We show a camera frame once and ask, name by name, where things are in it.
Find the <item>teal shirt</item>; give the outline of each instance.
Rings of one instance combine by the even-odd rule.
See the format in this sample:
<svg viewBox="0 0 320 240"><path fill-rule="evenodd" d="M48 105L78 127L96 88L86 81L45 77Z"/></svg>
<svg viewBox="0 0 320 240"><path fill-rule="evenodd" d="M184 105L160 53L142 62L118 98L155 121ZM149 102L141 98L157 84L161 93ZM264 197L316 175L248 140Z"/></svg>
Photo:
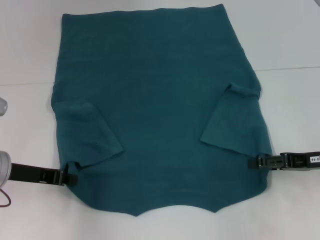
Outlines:
<svg viewBox="0 0 320 240"><path fill-rule="evenodd" d="M51 105L87 205L134 216L254 197L271 154L260 85L224 6L62 17Z"/></svg>

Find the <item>cable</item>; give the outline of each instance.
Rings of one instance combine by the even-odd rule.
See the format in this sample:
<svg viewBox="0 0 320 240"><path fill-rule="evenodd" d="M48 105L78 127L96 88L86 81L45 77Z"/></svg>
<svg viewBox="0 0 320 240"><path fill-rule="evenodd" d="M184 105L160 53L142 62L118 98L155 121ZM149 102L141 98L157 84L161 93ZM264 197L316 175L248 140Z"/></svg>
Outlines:
<svg viewBox="0 0 320 240"><path fill-rule="evenodd" d="M9 207L11 205L11 199L9 197L8 194L5 193L5 191L3 191L2 189L0 189L0 192L3 193L3 195L5 195L5 197L8 199L9 203L6 205L0 205L0 208L6 208Z"/></svg>

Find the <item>white surface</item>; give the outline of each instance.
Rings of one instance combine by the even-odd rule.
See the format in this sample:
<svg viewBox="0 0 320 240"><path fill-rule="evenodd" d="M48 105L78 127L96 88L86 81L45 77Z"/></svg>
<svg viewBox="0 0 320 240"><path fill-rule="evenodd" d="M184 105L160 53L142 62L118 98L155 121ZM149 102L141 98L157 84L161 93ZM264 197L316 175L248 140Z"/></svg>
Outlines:
<svg viewBox="0 0 320 240"><path fill-rule="evenodd" d="M54 81L61 16L223 3L254 70L319 67L313 0L0 0L0 85Z"/></svg>
<svg viewBox="0 0 320 240"><path fill-rule="evenodd" d="M50 107L62 13L206 7L223 2L253 67L320 65L320 7L313 0L0 0L0 150L12 161L59 166ZM320 68L258 71L274 153L320 150ZM320 170L276 171L261 195L212 213L171 206L139 217L94 210L66 187L9 181L4 240L318 240ZM5 203L0 195L0 204Z"/></svg>

